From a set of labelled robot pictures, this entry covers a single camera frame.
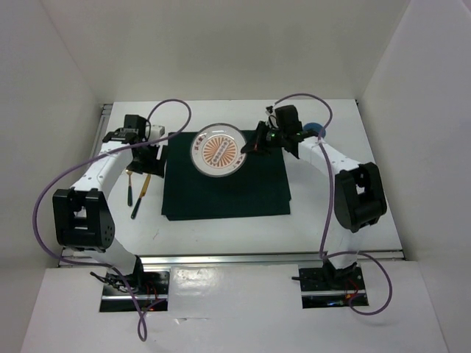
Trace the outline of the gold knife green handle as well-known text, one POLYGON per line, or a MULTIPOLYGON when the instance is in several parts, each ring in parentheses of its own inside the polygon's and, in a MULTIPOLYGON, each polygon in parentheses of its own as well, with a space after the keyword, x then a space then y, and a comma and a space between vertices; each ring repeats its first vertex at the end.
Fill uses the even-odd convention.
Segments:
POLYGON ((130 218, 131 218, 132 220, 134 220, 134 219, 136 218, 137 214, 138 214, 139 208, 140 208, 140 206, 141 206, 142 199, 143 199, 143 198, 145 197, 145 195, 146 195, 146 192, 147 192, 147 190, 148 190, 148 187, 149 187, 149 183, 150 183, 151 178, 152 178, 151 174, 147 174, 147 175, 146 175, 146 179, 144 180, 144 183, 143 183, 143 185, 142 185, 141 192, 140 192, 140 194, 139 194, 139 197, 138 197, 138 199, 137 199, 137 202, 135 203, 135 206, 134 206, 133 211, 132 211, 131 216, 130 216, 130 218))

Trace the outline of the white plate orange sunburst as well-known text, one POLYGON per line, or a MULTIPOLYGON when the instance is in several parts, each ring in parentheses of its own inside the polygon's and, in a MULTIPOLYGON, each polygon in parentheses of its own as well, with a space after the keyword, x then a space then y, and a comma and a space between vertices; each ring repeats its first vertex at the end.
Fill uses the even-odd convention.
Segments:
POLYGON ((247 139, 240 129, 226 124, 210 124, 196 133, 191 143, 191 162, 199 173, 213 178, 228 177, 245 164, 241 149, 247 139))

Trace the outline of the dark green cloth placemat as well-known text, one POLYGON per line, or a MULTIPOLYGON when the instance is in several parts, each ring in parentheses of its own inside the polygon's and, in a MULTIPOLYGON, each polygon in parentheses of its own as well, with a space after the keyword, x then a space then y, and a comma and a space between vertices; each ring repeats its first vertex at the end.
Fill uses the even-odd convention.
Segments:
POLYGON ((246 218, 291 213, 283 152, 249 155, 241 169, 222 178, 201 174, 190 155, 195 132, 169 141, 161 214, 170 221, 246 218))

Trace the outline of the blue plastic cup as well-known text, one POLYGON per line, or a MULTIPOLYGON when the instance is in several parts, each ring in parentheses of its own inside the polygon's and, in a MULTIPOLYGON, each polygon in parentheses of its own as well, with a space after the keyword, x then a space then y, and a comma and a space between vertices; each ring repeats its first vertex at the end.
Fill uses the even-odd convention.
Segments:
POLYGON ((325 128, 318 123, 310 122, 307 123, 304 127, 303 130, 305 132, 312 132, 315 137, 318 138, 325 138, 326 136, 326 130, 325 128))

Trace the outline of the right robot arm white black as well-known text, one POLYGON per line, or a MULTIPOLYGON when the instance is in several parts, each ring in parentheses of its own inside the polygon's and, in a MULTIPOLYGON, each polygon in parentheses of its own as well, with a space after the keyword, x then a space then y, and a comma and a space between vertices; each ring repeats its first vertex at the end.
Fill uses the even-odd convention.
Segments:
POLYGON ((293 105, 269 106, 266 113, 267 120, 258 123, 241 151, 268 154, 284 149, 327 177, 329 201, 319 247, 321 279, 327 287, 338 288, 354 274, 366 228, 375 225, 387 211, 379 169, 374 163, 360 163, 328 145, 322 130, 304 128, 293 105), (328 240, 327 228, 331 225, 338 229, 328 240))

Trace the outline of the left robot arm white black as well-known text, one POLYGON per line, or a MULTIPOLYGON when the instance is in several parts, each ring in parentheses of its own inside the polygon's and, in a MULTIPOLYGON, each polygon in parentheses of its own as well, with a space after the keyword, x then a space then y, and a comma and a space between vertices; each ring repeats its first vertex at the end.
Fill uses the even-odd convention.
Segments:
POLYGON ((122 127, 104 136, 100 159, 92 162, 70 188, 58 189, 52 197, 57 242, 117 268, 121 272, 119 284, 128 293, 143 290, 146 275, 140 258, 116 240, 116 225, 107 200, 126 170, 164 176, 167 147, 156 143, 130 148, 164 135, 163 126, 152 126, 139 115, 126 115, 122 127))

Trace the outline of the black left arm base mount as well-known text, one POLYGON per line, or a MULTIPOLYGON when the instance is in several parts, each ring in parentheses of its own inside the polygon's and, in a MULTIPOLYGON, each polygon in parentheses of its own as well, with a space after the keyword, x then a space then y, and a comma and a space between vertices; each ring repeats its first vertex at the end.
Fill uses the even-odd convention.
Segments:
MULTIPOLYGON (((90 275, 103 284, 100 313, 135 312, 132 296, 117 274, 98 275, 91 271, 90 275)), ((142 310, 168 310, 170 271, 143 272, 140 282, 131 277, 127 280, 142 310)))

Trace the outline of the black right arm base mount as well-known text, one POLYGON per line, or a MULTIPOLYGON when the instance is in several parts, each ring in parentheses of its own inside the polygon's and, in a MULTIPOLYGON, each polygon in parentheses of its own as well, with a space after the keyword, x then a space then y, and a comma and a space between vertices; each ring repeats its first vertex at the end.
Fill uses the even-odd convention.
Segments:
POLYGON ((300 285, 302 308, 334 308, 369 305, 362 270, 357 267, 343 279, 328 282, 322 268, 300 268, 291 279, 300 285))

